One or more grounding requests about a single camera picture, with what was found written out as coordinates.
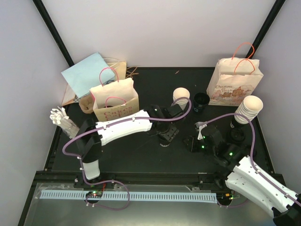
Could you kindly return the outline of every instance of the bundle of straws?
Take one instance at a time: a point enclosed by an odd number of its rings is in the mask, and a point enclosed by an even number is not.
[[[58,109],[53,108],[52,111],[50,111],[50,119],[52,120],[53,124],[61,127],[69,138],[75,138],[79,132],[79,128],[71,119],[69,119],[69,116],[66,114],[66,111],[63,107],[57,108]]]

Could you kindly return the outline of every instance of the black cup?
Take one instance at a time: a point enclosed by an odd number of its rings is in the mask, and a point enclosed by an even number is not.
[[[201,113],[209,104],[210,97],[206,93],[197,93],[193,98],[193,110]]]

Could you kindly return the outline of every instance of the orange bag handle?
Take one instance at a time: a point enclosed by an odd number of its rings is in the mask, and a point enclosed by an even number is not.
[[[107,104],[107,102],[108,102],[108,100],[109,100],[110,98],[117,98],[117,99],[123,100],[123,101],[124,101],[124,103],[126,103],[126,102],[127,102],[125,99],[122,99],[122,98],[120,98],[120,97],[108,97],[108,98],[105,100],[105,107],[108,107],[108,104]]]
[[[244,60],[247,60],[247,61],[249,61],[249,62],[252,64],[252,62],[251,62],[248,58],[247,58],[247,59],[242,59],[242,60],[239,61],[239,63],[236,65],[236,68],[234,69],[234,75],[235,75],[235,71],[236,71],[238,65],[239,65],[242,61],[244,61]],[[255,71],[255,67],[254,67],[253,64],[252,64],[252,66],[253,66],[253,71],[252,71],[250,74],[252,74],[252,73]]]
[[[116,76],[117,76],[117,81],[119,82],[119,76],[118,76],[118,73],[117,73],[117,71],[114,69],[114,68],[112,68],[112,67],[105,67],[105,68],[103,68],[102,69],[102,71],[99,73],[99,81],[100,81],[100,84],[103,86],[103,83],[102,83],[102,80],[101,80],[101,74],[102,74],[102,72],[104,71],[104,70],[107,70],[107,69],[111,69],[115,74],[116,74]]]
[[[232,57],[231,60],[233,60],[235,54],[237,53],[237,51],[240,49],[240,47],[241,47],[242,45],[250,45],[250,46],[252,46],[253,52],[250,54],[250,56],[248,56],[247,59],[249,59],[251,56],[253,56],[253,54],[255,53],[254,46],[253,46],[250,42],[243,42],[243,43],[241,43],[241,44],[237,47],[237,49],[235,50],[235,52],[234,52],[233,57]]]

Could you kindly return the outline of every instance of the black metal frame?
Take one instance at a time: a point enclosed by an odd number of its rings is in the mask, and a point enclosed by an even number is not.
[[[51,32],[54,40],[56,41],[61,53],[63,54],[66,62],[69,66],[73,66],[74,62],[62,40],[60,37],[60,34],[58,33],[50,15],[47,12],[47,9],[45,8],[42,0],[32,0],[39,11],[40,15],[42,16],[46,26],[48,27],[49,31]],[[272,9],[270,10],[266,20],[264,21],[259,33],[257,34],[253,46],[255,48],[255,51],[258,49],[260,43],[262,42],[264,36],[268,32],[270,26],[272,25],[274,19],[276,18],[278,12],[280,11],[281,7],[283,6],[285,0],[276,0]],[[250,48],[249,52],[247,53],[246,57],[248,57],[252,52],[252,48]],[[259,121],[256,118],[254,122],[259,126]],[[75,178],[78,176],[78,173],[76,172],[51,172],[51,166],[55,158],[55,153],[58,146],[58,141],[60,139],[62,130],[57,127],[55,130],[54,138],[49,150],[49,154],[46,160],[45,164],[45,171],[37,171],[32,186],[29,190],[29,194],[26,199],[26,203],[24,205],[23,212],[20,217],[19,226],[24,225],[26,216],[34,195],[34,191],[36,189],[36,185],[38,183],[70,183],[73,184]],[[264,143],[265,150],[267,156],[269,156],[267,146]],[[273,166],[271,159],[266,159],[267,163],[271,166],[270,172],[273,173]],[[113,173],[114,177],[120,181],[123,181],[127,184],[130,184],[131,182],[134,182],[135,184],[165,184],[165,185],[186,185],[186,186],[195,186],[199,185],[202,186],[203,189],[208,189],[208,186],[212,186],[212,183],[206,184],[204,181],[207,178],[210,178],[212,175],[207,175],[206,178],[200,178],[200,175],[198,174],[131,174],[131,173]],[[284,180],[281,175],[273,174],[276,178],[278,178],[279,181],[284,183]]]

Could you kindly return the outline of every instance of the stack of paper cups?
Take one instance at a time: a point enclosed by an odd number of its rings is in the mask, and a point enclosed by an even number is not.
[[[242,114],[246,116],[250,121],[252,121],[258,113],[263,108],[263,102],[256,96],[247,96],[244,98],[243,102],[241,102],[238,109],[235,111],[237,114]],[[248,121],[242,117],[235,115],[235,120],[240,124],[247,124]]]
[[[176,99],[181,98],[181,97],[187,97],[187,98],[189,98],[190,97],[189,91],[187,89],[185,89],[185,88],[177,88],[177,89],[175,89],[174,90],[174,94],[173,94],[174,101]],[[185,109],[187,103],[188,103],[187,99],[180,99],[180,100],[178,100],[176,102],[176,104],[178,104],[182,108],[182,110]]]

